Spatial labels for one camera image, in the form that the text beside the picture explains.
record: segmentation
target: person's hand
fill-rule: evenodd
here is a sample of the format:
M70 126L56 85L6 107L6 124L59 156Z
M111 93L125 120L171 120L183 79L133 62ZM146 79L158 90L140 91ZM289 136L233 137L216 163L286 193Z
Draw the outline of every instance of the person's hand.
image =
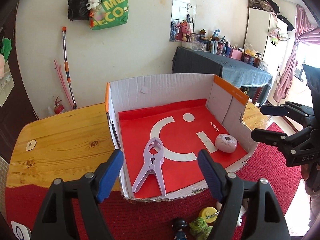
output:
M306 181L309 178L309 164L301 165L301 175L304 181Z

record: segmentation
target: red package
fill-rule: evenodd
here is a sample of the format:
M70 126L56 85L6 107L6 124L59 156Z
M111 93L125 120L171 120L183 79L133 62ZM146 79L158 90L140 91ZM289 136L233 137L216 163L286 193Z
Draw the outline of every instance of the red package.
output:
M198 152L206 148L201 135L202 138L207 136L211 144L214 144L219 134L228 134L205 103L206 99L200 99L119 112L123 151L131 185L143 166L143 151L150 136L159 137L164 147L172 151L171 159L166 157L162 164L166 193L204 179L196 158ZM231 154L215 149L211 156L226 168L246 154L238 144L236 151ZM161 195L156 177L149 175L134 195L136 198Z

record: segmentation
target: gray tablecloth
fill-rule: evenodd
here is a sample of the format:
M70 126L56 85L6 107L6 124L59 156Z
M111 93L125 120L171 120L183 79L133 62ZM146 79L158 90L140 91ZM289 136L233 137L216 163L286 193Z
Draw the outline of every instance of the gray tablecloth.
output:
M240 60L177 47L173 73L216 74L235 87L264 87L257 102L264 104L272 87L272 75Z

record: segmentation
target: tiled floor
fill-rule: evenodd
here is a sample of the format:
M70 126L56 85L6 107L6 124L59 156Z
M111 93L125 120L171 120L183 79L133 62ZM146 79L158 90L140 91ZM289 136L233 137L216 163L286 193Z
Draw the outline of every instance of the tiled floor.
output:
M287 124L287 122L278 116L271 117L279 127L287 134L292 135L295 131ZM304 188L303 179L300 181L298 190L291 202L291 205L285 214L284 218L287 222L288 229L291 236L304 236L309 230L309 196Z
M4 204L4 192L5 192L5 184L7 180L9 165L5 162L5 160L0 156L0 212L4 217L5 214L5 204Z

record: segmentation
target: pink round device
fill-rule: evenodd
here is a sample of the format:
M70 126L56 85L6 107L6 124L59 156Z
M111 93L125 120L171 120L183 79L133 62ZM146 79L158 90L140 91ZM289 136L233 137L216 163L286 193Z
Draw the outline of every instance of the pink round device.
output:
M221 133L214 142L215 147L225 153L232 153L237 148L237 140L231 135Z

